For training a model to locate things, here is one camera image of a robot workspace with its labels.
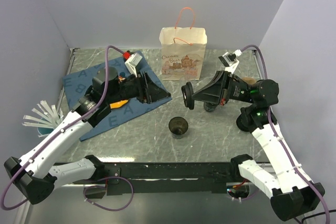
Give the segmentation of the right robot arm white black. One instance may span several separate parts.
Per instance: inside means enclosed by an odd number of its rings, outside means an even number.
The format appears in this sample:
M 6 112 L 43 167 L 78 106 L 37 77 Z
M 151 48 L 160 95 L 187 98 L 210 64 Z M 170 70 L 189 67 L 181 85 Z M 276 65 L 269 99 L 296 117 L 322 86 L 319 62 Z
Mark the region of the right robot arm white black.
M 247 179 L 259 188 L 270 199 L 280 220 L 306 214 L 323 202 L 323 185 L 314 183 L 304 172 L 270 110 L 270 106 L 278 103 L 278 83 L 266 79 L 249 84 L 228 71 L 217 71 L 205 87 L 194 92 L 188 82 L 182 92 L 184 104 L 191 110 L 195 101 L 203 102 L 206 110 L 225 105 L 229 100 L 250 104 L 241 108 L 236 124 L 241 131 L 251 133 L 260 144 L 275 174 L 267 172 L 247 154 L 232 158 L 229 174 L 235 181 Z

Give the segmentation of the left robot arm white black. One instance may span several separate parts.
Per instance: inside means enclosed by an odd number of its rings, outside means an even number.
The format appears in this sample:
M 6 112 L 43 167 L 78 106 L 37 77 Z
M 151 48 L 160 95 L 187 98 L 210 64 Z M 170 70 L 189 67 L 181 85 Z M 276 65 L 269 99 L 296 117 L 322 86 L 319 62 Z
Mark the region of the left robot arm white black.
M 65 184 L 87 179 L 100 182 L 105 174 L 104 163 L 94 155 L 66 165 L 55 166 L 55 162 L 110 114 L 112 103 L 136 98 L 151 104 L 169 97 L 171 94 L 157 86 L 146 72 L 120 80 L 115 68 L 100 69 L 85 95 L 39 145 L 21 158 L 10 157 L 4 163 L 10 183 L 34 205 Z

